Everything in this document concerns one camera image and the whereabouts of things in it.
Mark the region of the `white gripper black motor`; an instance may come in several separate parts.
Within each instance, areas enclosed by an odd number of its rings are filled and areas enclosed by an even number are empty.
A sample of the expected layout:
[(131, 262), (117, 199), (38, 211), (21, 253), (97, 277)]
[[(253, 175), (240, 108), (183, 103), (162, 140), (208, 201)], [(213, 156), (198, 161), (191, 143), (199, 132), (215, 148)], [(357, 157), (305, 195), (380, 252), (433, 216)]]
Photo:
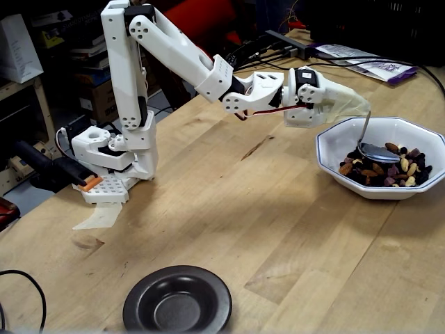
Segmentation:
[(371, 104), (352, 88), (326, 79), (310, 67), (291, 68), (283, 87), (287, 127), (312, 128), (335, 118), (364, 117)]

